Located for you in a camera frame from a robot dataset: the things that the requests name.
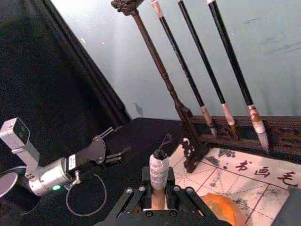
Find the brush tip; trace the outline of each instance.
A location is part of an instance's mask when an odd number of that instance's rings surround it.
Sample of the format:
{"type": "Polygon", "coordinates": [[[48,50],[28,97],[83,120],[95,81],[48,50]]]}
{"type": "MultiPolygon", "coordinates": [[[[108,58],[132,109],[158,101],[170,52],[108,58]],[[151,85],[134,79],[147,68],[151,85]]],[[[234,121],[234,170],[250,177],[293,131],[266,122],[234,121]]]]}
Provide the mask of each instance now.
{"type": "Polygon", "coordinates": [[[214,127],[211,127],[210,128],[210,131],[212,133],[212,135],[214,136],[214,138],[217,138],[217,132],[216,132],[216,129],[214,127]]]}
{"type": "Polygon", "coordinates": [[[266,154],[269,154],[269,140],[266,132],[258,133],[258,139],[266,154]]]}
{"type": "Polygon", "coordinates": [[[236,125],[236,124],[230,125],[230,128],[231,128],[232,134],[234,135],[235,139],[238,140],[238,129],[237,129],[237,125],[236,125]]]}

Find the camera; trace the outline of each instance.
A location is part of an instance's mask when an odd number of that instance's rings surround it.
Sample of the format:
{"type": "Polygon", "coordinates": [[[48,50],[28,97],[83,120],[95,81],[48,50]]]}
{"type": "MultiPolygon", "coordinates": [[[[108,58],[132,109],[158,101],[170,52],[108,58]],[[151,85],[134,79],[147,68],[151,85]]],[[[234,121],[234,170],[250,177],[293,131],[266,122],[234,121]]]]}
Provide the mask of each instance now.
{"type": "Polygon", "coordinates": [[[0,138],[12,150],[27,145],[30,131],[20,118],[5,121],[0,129],[0,138]]]}

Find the calligraphy brush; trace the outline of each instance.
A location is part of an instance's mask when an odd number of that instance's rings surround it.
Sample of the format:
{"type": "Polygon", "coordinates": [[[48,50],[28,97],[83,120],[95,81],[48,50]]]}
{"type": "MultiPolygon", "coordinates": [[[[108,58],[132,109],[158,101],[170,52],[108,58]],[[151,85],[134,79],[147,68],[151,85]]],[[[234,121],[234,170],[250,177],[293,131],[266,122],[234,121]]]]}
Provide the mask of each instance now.
{"type": "Polygon", "coordinates": [[[220,14],[220,11],[218,9],[217,3],[216,3],[215,0],[207,0],[207,3],[209,5],[211,14],[214,18],[214,22],[215,22],[217,30],[220,34],[221,40],[222,40],[222,42],[224,44],[224,47],[226,49],[228,58],[229,58],[230,63],[232,65],[232,68],[233,68],[234,74],[236,76],[236,79],[238,81],[239,87],[240,87],[241,92],[244,96],[246,105],[248,106],[249,114],[250,114],[250,117],[251,117],[251,120],[252,120],[254,130],[256,131],[256,133],[258,135],[258,139],[259,139],[263,149],[268,154],[269,153],[269,141],[268,141],[267,133],[265,131],[264,124],[262,122],[262,119],[261,119],[260,115],[258,114],[258,112],[256,110],[256,107],[253,103],[253,100],[252,100],[251,94],[249,92],[249,89],[247,87],[244,76],[243,76],[243,74],[240,70],[238,60],[237,60],[236,55],[234,53],[234,49],[233,49],[232,44],[230,42],[229,36],[227,34],[227,30],[226,30],[226,27],[224,25],[222,16],[220,14]]]}
{"type": "Polygon", "coordinates": [[[230,126],[233,135],[236,136],[236,137],[238,137],[238,130],[237,130],[237,126],[235,124],[233,115],[231,114],[231,111],[230,111],[228,105],[226,104],[225,98],[224,98],[224,96],[222,94],[220,86],[219,86],[219,84],[218,84],[218,82],[216,80],[214,72],[213,72],[213,70],[211,68],[211,65],[210,65],[209,60],[208,60],[208,58],[206,56],[206,53],[205,53],[205,51],[203,49],[203,46],[202,46],[202,44],[201,44],[201,42],[200,42],[200,40],[198,38],[198,34],[197,34],[197,32],[196,32],[196,30],[194,28],[194,25],[193,25],[193,23],[191,21],[189,13],[187,12],[187,9],[185,7],[185,4],[184,4],[183,0],[178,0],[178,4],[179,4],[181,12],[182,12],[182,14],[184,16],[186,24],[187,24],[187,26],[189,28],[189,31],[190,31],[190,33],[191,33],[191,35],[193,37],[193,40],[194,40],[194,42],[195,42],[195,44],[196,44],[196,46],[198,48],[198,52],[200,53],[200,55],[201,55],[201,57],[203,59],[203,62],[205,64],[205,67],[207,69],[209,77],[210,77],[210,79],[212,81],[212,84],[213,84],[213,86],[215,88],[217,96],[218,96],[218,98],[219,98],[219,100],[221,102],[221,105],[222,105],[222,108],[224,110],[225,117],[226,117],[226,120],[228,122],[228,125],[230,126]]]}
{"type": "Polygon", "coordinates": [[[169,26],[168,26],[168,24],[167,24],[167,22],[166,22],[166,20],[164,18],[164,15],[162,13],[160,5],[159,5],[159,3],[158,3],[157,0],[151,0],[151,4],[154,7],[154,9],[155,9],[155,11],[156,11],[156,13],[157,13],[157,15],[159,17],[159,20],[160,20],[160,22],[161,22],[161,24],[162,24],[162,26],[164,28],[164,31],[166,32],[166,35],[167,35],[167,37],[168,37],[168,39],[169,39],[169,41],[170,41],[170,43],[171,43],[171,45],[172,45],[172,47],[174,49],[174,52],[175,52],[175,54],[176,54],[176,56],[177,56],[177,58],[178,58],[178,60],[179,60],[179,62],[181,64],[181,66],[182,66],[182,69],[184,70],[184,73],[185,73],[185,75],[186,75],[186,77],[188,79],[188,82],[189,82],[192,90],[193,90],[193,93],[196,96],[198,104],[201,107],[201,111],[202,111],[202,113],[204,115],[204,118],[205,118],[205,120],[207,122],[207,125],[210,128],[210,131],[211,131],[212,135],[214,137],[217,137],[216,129],[213,127],[212,118],[211,118],[211,116],[210,116],[210,114],[209,114],[209,112],[208,112],[208,110],[207,110],[207,108],[206,108],[206,106],[204,104],[204,101],[202,100],[202,97],[201,97],[201,95],[200,95],[200,93],[198,91],[198,88],[197,88],[197,86],[196,86],[196,84],[195,84],[195,82],[193,80],[193,77],[192,77],[192,75],[191,75],[191,73],[190,73],[190,71],[188,69],[188,66],[187,66],[187,64],[186,64],[186,62],[185,62],[185,60],[184,60],[184,58],[183,58],[183,56],[181,54],[181,51],[180,51],[180,49],[179,49],[179,47],[178,47],[178,45],[177,45],[177,43],[176,43],[176,41],[174,39],[174,36],[173,36],[171,30],[169,29],[169,26]]]}

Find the white brush tip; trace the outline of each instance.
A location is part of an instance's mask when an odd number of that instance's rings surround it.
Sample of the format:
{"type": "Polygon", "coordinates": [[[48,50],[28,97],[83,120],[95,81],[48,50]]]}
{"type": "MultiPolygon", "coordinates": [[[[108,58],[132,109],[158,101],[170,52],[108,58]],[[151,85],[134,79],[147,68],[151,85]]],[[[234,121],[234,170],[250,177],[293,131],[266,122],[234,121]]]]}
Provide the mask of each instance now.
{"type": "Polygon", "coordinates": [[[216,129],[214,127],[212,127],[212,128],[210,128],[210,131],[211,131],[212,135],[214,136],[214,138],[217,138],[216,129]]]}
{"type": "Polygon", "coordinates": [[[267,133],[258,133],[258,139],[264,149],[264,151],[266,152],[266,154],[269,154],[269,140],[268,140],[268,136],[267,133]]]}

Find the screw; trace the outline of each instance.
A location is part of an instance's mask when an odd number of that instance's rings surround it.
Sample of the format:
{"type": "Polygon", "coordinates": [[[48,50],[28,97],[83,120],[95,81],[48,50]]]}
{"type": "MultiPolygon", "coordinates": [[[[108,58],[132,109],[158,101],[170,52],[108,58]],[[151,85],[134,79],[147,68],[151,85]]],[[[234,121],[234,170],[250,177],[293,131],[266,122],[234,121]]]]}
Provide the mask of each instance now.
{"type": "Polygon", "coordinates": [[[128,188],[128,189],[126,190],[126,193],[132,193],[132,192],[133,192],[132,188],[128,188]]]}
{"type": "Polygon", "coordinates": [[[180,190],[180,187],[179,186],[174,186],[174,191],[179,191],[180,190]]]}
{"type": "Polygon", "coordinates": [[[102,157],[99,157],[99,159],[97,160],[97,164],[100,164],[100,163],[102,163],[103,161],[102,161],[102,157]]]}
{"type": "Polygon", "coordinates": [[[178,214],[176,211],[172,210],[169,212],[169,214],[172,216],[172,217],[176,217],[178,214]]]}
{"type": "Polygon", "coordinates": [[[152,215],[153,215],[152,211],[146,211],[145,214],[148,218],[152,217],[152,215]]]}
{"type": "Polygon", "coordinates": [[[97,141],[99,141],[98,137],[94,137],[93,142],[97,142],[97,141]]]}
{"type": "Polygon", "coordinates": [[[139,191],[144,192],[145,191],[145,187],[144,186],[139,187],[139,191]]]}
{"type": "Polygon", "coordinates": [[[81,180],[80,180],[80,178],[79,178],[79,173],[80,173],[80,171],[79,170],[76,170],[75,171],[75,180],[72,182],[72,184],[74,185],[74,184],[80,184],[81,183],[81,180]]]}
{"type": "Polygon", "coordinates": [[[193,190],[192,190],[192,188],[186,188],[186,191],[188,192],[188,193],[191,193],[191,192],[193,192],[193,190]]]}

